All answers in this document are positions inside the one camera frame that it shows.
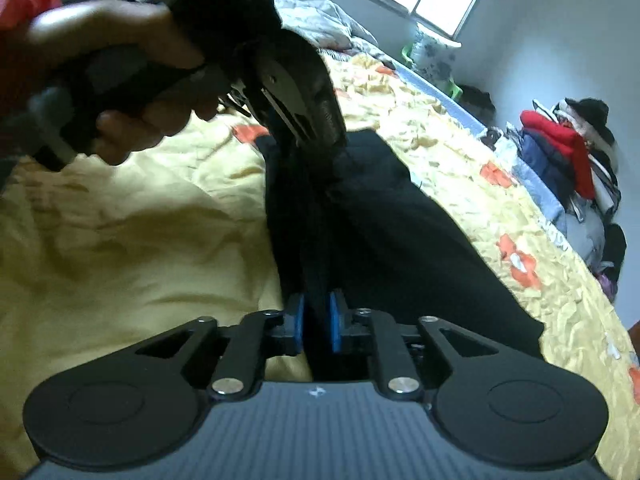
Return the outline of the person's left hand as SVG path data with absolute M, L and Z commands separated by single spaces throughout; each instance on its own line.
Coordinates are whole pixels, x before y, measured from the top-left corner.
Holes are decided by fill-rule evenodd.
M 185 70 L 203 62 L 164 6 L 118 0 L 61 6 L 1 33 L 1 116 L 17 113 L 53 66 L 116 44 L 134 44 L 152 60 Z M 119 165 L 180 132 L 192 114 L 212 119 L 217 107 L 216 96 L 168 96 L 132 117 L 104 110 L 96 120 L 99 135 L 92 151 L 107 164 Z

